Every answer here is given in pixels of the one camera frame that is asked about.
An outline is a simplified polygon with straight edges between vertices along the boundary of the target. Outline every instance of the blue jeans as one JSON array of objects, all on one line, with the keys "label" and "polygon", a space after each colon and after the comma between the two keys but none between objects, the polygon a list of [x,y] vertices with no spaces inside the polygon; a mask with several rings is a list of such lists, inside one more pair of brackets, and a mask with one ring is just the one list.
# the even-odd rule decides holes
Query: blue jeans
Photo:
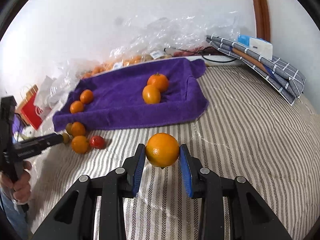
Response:
[{"label": "blue jeans", "polygon": [[3,206],[1,206],[1,202],[0,202],[0,206],[2,210],[5,211],[7,218],[11,223],[12,227],[14,228],[14,230],[16,230],[18,235],[23,240],[28,240],[29,225],[27,223],[27,215],[23,212],[21,206],[19,205],[17,206],[18,211],[15,210],[14,204],[7,197],[7,195],[4,194],[1,188],[0,188],[0,194],[3,201]]}]

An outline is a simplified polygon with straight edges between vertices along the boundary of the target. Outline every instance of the white label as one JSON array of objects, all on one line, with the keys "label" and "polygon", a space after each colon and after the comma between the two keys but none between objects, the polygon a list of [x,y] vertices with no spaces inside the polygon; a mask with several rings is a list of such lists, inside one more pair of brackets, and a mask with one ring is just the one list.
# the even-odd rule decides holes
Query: white label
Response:
[{"label": "white label", "polygon": [[150,53],[150,56],[153,58],[153,59],[157,59],[157,58],[160,58],[162,56],[164,56],[164,53],[162,51],[159,51],[159,50],[156,50],[154,52],[151,52]]},{"label": "white label", "polygon": [[116,63],[113,65],[113,69],[119,69],[119,68],[122,68],[122,61],[116,62]]}]

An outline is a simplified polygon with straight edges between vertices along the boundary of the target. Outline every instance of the red shopping bag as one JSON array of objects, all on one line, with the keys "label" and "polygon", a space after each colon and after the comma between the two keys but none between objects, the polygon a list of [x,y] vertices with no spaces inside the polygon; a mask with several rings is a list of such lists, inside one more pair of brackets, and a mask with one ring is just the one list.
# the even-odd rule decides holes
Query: red shopping bag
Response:
[{"label": "red shopping bag", "polygon": [[21,108],[21,113],[29,120],[34,129],[38,130],[42,124],[42,119],[37,115],[36,106],[33,105],[36,94]]}]

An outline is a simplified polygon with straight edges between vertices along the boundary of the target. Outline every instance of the bed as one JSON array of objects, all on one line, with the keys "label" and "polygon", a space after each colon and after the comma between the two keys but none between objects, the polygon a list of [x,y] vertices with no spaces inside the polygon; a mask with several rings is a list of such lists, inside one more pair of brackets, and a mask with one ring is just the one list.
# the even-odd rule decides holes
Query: bed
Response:
[{"label": "bed", "polygon": [[[139,143],[166,132],[219,176],[246,177],[292,238],[303,239],[320,215],[320,116],[303,95],[290,106],[247,66],[210,66],[198,82],[209,107],[192,122],[97,130],[91,135],[108,139],[105,150],[77,155],[58,145],[34,158],[32,232],[81,175],[106,175],[132,156]],[[37,136],[53,132],[52,115],[64,100]],[[99,239],[99,203],[94,239]],[[124,199],[127,239],[196,239],[200,204],[186,197],[179,161],[163,170],[146,161],[138,196]]]}]

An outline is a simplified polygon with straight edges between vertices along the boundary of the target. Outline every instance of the purple cloth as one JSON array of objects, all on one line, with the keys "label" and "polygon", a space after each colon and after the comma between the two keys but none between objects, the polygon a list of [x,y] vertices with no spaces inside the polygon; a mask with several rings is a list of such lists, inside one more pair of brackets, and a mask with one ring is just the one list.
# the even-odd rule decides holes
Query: purple cloth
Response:
[{"label": "purple cloth", "polygon": [[[53,116],[55,131],[67,123],[81,122],[88,130],[145,128],[187,122],[199,117],[207,108],[197,78],[205,72],[203,60],[185,58],[157,60],[111,71],[81,80],[61,111]],[[169,79],[169,89],[161,94],[159,104],[147,105],[142,90],[148,78],[161,73]],[[70,105],[90,89],[94,100],[84,112],[71,114]]]}]

